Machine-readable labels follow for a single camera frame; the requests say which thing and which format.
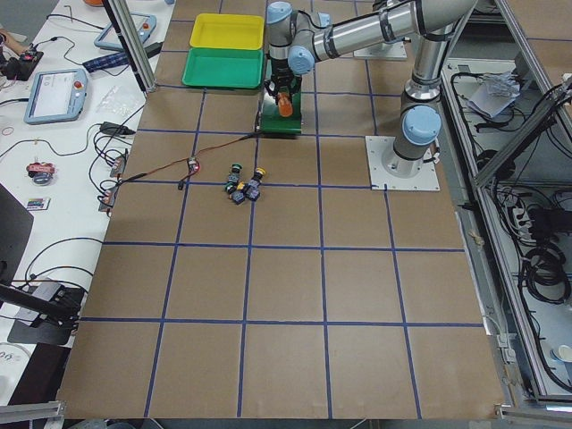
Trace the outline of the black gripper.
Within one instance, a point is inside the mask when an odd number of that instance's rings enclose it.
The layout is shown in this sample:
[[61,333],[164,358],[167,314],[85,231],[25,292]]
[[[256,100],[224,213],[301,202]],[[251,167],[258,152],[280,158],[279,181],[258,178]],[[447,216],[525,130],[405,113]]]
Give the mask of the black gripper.
[[279,92],[286,92],[291,101],[301,100],[302,78],[294,74],[287,59],[271,59],[268,71],[270,78],[265,81],[265,89],[272,99],[276,99]]

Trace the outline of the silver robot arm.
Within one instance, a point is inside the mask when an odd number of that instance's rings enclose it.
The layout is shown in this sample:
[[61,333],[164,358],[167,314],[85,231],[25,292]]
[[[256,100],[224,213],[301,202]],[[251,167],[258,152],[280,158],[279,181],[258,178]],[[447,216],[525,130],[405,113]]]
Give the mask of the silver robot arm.
[[285,1],[266,9],[267,58],[271,75],[265,93],[278,114],[295,113],[293,98],[302,76],[319,62],[335,59],[377,43],[394,44],[416,33],[421,46],[404,97],[414,105],[433,102],[440,94],[439,75],[459,20],[472,3],[447,6],[438,1],[378,1],[369,14],[332,23],[326,13],[295,10]]

